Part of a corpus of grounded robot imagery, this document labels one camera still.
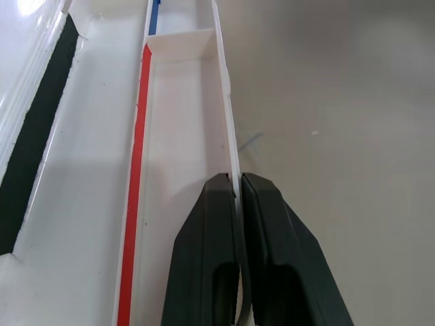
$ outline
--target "blue stripe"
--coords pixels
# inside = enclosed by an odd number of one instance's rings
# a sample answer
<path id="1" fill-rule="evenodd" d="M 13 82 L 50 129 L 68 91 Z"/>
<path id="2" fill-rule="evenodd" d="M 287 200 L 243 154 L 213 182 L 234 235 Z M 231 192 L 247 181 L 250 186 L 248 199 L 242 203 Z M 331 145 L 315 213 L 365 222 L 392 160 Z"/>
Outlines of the blue stripe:
<path id="1" fill-rule="evenodd" d="M 152 0 L 152 9 L 151 9 L 151 21 L 150 21 L 150 30 L 148 35 L 155 35 L 157 29 L 157 15 L 158 15 L 158 5 L 160 0 Z"/>

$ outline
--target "gray floor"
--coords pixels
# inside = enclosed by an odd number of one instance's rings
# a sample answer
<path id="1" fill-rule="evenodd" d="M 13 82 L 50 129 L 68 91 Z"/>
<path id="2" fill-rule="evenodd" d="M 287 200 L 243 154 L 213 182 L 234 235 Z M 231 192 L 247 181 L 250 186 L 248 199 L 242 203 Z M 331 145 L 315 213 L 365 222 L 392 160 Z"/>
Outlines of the gray floor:
<path id="1" fill-rule="evenodd" d="M 355 325 L 433 325 L 433 1 L 218 5 L 242 169 L 316 235 Z"/>

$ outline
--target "red stripe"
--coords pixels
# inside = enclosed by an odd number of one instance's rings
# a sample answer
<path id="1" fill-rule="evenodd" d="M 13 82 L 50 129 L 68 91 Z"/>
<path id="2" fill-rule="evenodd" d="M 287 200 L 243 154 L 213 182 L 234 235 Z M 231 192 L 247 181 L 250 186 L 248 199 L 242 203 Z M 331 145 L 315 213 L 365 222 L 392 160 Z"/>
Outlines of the red stripe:
<path id="1" fill-rule="evenodd" d="M 145 134 L 145 114 L 147 110 L 148 82 L 150 78 L 151 51 L 143 49 L 142 72 L 139 86 L 139 103 L 135 126 L 135 144 L 131 157 L 130 185 L 128 188 L 127 221 L 125 229 L 124 254 L 122 256 L 120 301 L 118 308 L 118 326 L 129 326 L 131 310 L 131 291 L 133 286 L 133 268 L 135 262 L 135 243 L 137 227 L 137 208 L 141 184 L 142 149 Z"/>

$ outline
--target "white compartment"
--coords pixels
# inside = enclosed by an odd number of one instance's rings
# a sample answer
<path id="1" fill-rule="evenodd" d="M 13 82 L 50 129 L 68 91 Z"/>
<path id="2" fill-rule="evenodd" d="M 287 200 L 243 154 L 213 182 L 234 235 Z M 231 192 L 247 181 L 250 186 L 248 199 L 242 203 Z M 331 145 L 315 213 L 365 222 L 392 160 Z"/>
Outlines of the white compartment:
<path id="1" fill-rule="evenodd" d="M 181 33 L 211 27 L 214 27 L 214 23 L 210 0 L 162 0 L 158 5 L 156 34 Z"/>
<path id="2" fill-rule="evenodd" d="M 214 29 L 157 35 L 149 46 L 132 325 L 160 324 L 175 237 L 205 181 L 231 173 Z"/>

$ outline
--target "black foam strip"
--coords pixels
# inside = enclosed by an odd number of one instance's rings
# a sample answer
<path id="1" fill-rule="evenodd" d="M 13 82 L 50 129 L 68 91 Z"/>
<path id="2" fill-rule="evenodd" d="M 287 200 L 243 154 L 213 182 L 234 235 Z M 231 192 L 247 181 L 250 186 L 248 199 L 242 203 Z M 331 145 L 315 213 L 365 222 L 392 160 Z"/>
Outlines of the black foam strip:
<path id="1" fill-rule="evenodd" d="M 11 253 L 26 213 L 39 163 L 67 82 L 78 32 L 70 15 L 18 135 L 0 185 L 0 255 Z"/>

